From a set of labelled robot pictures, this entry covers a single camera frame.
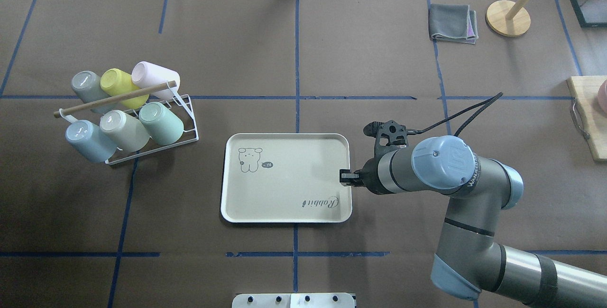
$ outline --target cup rack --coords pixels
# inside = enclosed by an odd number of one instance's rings
[[[173,93],[173,98],[171,100],[159,101],[158,103],[161,103],[168,109],[171,109],[173,107],[171,105],[171,103],[175,103],[175,105],[177,105],[178,107],[183,108],[185,110],[185,112],[188,114],[189,119],[192,121],[191,124],[189,122],[184,122],[184,127],[193,127],[193,128],[191,128],[191,129],[185,128],[184,135],[179,140],[177,140],[173,144],[169,144],[166,146],[156,145],[156,146],[148,149],[148,146],[150,146],[150,144],[153,144],[153,140],[150,140],[150,141],[152,141],[151,143],[148,142],[148,144],[146,146],[144,146],[141,150],[135,151],[132,153],[121,154],[120,153],[121,150],[119,148],[119,152],[115,153],[112,157],[110,157],[108,160],[106,160],[106,164],[111,166],[111,165],[115,165],[117,163],[123,163],[124,161],[135,159],[135,157],[142,157],[145,155],[154,154],[158,151],[167,150],[169,148],[174,148],[176,146],[182,146],[184,144],[190,144],[192,142],[196,142],[199,140],[198,127],[196,125],[196,118],[193,114],[192,99],[190,98],[190,96],[188,94],[180,95],[177,93],[177,91],[175,90],[176,89],[175,81],[165,82],[164,84],[150,86],[148,88],[142,88],[142,89],[135,90],[132,92],[127,92],[126,94],[120,94],[117,96],[108,97],[106,99],[91,101],[89,103],[85,103],[82,105],[76,105],[75,107],[71,107],[71,108],[67,108],[67,109],[59,109],[58,111],[54,112],[54,116],[55,116],[55,118],[64,118],[65,120],[67,120],[67,122],[72,123],[72,122],[76,122],[78,120],[77,118],[74,118],[74,116],[71,115],[74,112],[88,110],[88,109],[94,109],[97,107],[101,107],[103,105],[108,105],[110,103],[116,103],[119,101],[128,100],[128,99],[132,99],[135,97],[151,94],[151,93],[157,92],[159,90],[165,90],[167,88],[169,90],[171,90],[171,92]],[[129,110],[125,110],[124,113],[134,116],[135,118],[138,118],[140,109],[141,108],[138,108],[135,110],[129,109]]]

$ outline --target metal handle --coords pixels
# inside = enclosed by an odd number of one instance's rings
[[[579,131],[579,133],[584,137],[584,139],[588,140],[590,139],[590,134],[588,134],[587,131],[584,130],[584,128],[582,128],[581,126],[581,116],[579,116],[578,112],[575,111],[575,105],[577,104],[577,98],[573,98],[571,100],[571,109],[570,109],[570,113],[571,113],[571,119],[573,120],[573,123],[575,124],[575,129],[577,129],[577,131]]]

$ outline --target light blue joint cap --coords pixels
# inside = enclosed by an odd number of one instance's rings
[[[458,299],[474,301],[478,299],[481,290],[468,282],[459,273],[449,267],[441,258],[434,254],[432,274],[430,278],[438,289],[453,295]]]
[[[501,209],[513,208],[523,197],[523,177],[514,168],[506,166],[497,160],[492,160],[502,166],[510,180],[510,200]]]
[[[411,166],[421,182],[434,189],[450,190],[472,178],[474,154],[459,137],[430,137],[415,146]]]

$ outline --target yellow cup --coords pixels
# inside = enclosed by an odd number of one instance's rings
[[[131,81],[130,74],[119,69],[107,70],[101,77],[100,83],[101,89],[109,96],[139,90],[139,87]],[[138,109],[146,103],[149,97],[150,95],[143,95],[134,99],[121,101],[121,103],[129,109]]]

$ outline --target mint green cup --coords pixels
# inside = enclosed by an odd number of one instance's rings
[[[139,121],[159,145],[173,144],[184,134],[184,122],[157,101],[150,102],[139,110]]]

